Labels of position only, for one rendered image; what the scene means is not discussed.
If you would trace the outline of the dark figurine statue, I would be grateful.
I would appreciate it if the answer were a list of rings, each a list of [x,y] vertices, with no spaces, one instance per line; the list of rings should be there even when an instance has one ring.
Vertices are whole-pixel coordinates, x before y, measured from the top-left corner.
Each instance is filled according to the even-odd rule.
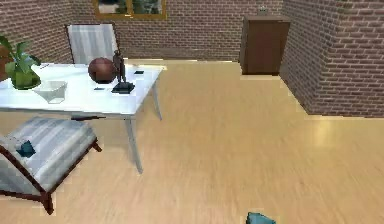
[[[130,94],[134,89],[133,83],[126,81],[124,59],[119,50],[114,51],[113,63],[118,83],[112,89],[113,93]]]

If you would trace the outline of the brown wooden cupboard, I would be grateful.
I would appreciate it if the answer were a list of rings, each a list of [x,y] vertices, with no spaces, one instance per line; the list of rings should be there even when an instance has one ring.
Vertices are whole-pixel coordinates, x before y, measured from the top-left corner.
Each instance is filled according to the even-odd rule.
[[[239,63],[243,75],[278,75],[290,28],[287,16],[243,19]]]

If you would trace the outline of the brown ball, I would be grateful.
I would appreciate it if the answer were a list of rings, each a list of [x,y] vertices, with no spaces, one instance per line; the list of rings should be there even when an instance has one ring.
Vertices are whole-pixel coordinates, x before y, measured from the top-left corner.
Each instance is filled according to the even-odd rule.
[[[107,58],[95,58],[88,66],[90,78],[98,84],[109,84],[116,78],[114,63]]]

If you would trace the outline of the white table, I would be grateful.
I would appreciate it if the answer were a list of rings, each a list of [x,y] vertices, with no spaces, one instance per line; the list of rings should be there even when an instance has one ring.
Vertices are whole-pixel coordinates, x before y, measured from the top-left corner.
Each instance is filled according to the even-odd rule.
[[[126,79],[135,85],[130,94],[113,93],[114,83],[97,84],[91,80],[83,64],[49,64],[34,67],[41,81],[66,81],[65,100],[49,104],[32,90],[17,90],[10,80],[0,82],[0,111],[60,114],[67,116],[99,116],[125,122],[133,158],[139,172],[143,171],[135,136],[137,113],[148,94],[157,93],[157,80],[164,70],[159,65],[126,65]],[[142,70],[144,74],[134,74]],[[105,90],[95,91],[101,87]]]

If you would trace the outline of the yellow framed window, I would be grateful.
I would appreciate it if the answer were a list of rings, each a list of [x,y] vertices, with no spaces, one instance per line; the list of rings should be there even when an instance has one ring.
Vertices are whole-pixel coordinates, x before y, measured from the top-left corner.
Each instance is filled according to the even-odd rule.
[[[166,0],[92,0],[100,19],[166,19]]]

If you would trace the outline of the teal cloth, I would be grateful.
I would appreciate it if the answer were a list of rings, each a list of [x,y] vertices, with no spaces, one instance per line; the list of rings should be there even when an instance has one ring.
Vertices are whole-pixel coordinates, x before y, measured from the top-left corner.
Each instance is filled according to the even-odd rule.
[[[21,157],[25,157],[25,158],[30,158],[36,153],[32,143],[29,140],[22,143],[20,147],[17,149],[17,152]]]
[[[246,224],[276,224],[276,221],[261,213],[249,212],[247,214]]]

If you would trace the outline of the white bowl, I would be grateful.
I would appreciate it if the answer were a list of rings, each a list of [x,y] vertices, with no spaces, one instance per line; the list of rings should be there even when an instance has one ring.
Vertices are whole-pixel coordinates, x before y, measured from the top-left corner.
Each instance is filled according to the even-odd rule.
[[[49,104],[59,104],[65,100],[66,81],[42,81],[33,91]]]

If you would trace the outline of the green house plant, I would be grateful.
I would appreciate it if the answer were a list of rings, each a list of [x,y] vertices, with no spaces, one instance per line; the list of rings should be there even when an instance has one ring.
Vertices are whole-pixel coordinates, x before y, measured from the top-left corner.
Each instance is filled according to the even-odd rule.
[[[12,46],[8,38],[0,35],[0,58],[5,60],[5,74],[11,79],[17,90],[33,89],[41,84],[40,76],[32,69],[33,65],[40,66],[41,60],[26,52],[29,43],[22,41]]]

